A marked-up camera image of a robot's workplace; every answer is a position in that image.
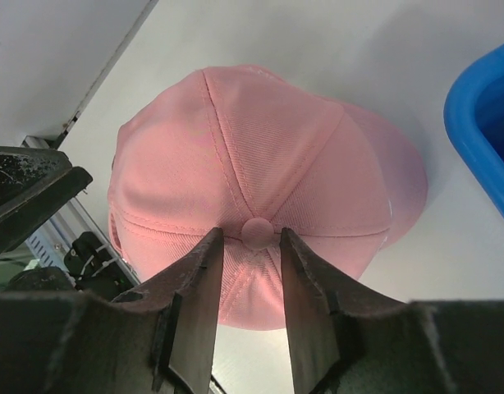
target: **cap button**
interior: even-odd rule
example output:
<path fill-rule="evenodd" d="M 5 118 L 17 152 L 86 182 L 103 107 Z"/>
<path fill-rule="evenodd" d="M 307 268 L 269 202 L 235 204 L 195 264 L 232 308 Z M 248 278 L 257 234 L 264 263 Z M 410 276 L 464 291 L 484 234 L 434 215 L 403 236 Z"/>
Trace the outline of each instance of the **cap button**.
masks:
<path fill-rule="evenodd" d="M 243 244 L 252 250 L 262 250 L 273 243 L 274 227 L 263 218 L 247 220 L 241 229 Z"/>

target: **cap brim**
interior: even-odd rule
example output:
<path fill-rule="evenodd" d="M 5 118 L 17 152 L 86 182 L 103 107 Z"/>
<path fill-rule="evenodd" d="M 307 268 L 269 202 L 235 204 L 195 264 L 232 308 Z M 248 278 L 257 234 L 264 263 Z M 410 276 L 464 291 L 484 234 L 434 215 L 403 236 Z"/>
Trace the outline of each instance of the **cap brim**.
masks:
<path fill-rule="evenodd" d="M 382 169 L 392 211 L 392 225 L 383 246 L 400 239 L 424 210 L 428 182 L 418 150 L 387 119 L 341 103 L 373 146 Z"/>

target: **white wall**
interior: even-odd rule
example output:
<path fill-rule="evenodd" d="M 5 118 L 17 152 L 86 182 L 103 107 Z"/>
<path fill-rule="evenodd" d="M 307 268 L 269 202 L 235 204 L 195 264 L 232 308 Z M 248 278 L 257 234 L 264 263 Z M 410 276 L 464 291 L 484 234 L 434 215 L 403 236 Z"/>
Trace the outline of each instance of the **white wall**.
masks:
<path fill-rule="evenodd" d="M 152 0 L 0 0 L 0 144 L 55 136 Z"/>

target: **baseball cap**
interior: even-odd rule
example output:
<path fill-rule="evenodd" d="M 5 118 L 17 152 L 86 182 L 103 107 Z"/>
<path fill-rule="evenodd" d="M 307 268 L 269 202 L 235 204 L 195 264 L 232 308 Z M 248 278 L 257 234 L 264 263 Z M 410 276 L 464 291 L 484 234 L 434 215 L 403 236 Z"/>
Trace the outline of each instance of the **baseball cap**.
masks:
<path fill-rule="evenodd" d="M 109 231 L 145 281 L 221 227 L 218 321 L 269 330 L 285 326 L 283 227 L 357 279 L 413 226 L 426 194 L 421 157 L 379 115 L 259 66 L 210 67 L 121 127 Z"/>

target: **blue container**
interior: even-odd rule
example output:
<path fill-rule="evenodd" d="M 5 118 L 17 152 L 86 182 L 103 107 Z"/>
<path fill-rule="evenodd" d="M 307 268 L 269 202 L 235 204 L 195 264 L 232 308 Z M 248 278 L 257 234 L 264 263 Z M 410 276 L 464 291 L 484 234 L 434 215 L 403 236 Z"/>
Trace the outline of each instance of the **blue container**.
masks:
<path fill-rule="evenodd" d="M 504 45 L 456 80 L 444 119 L 452 144 L 504 217 Z"/>

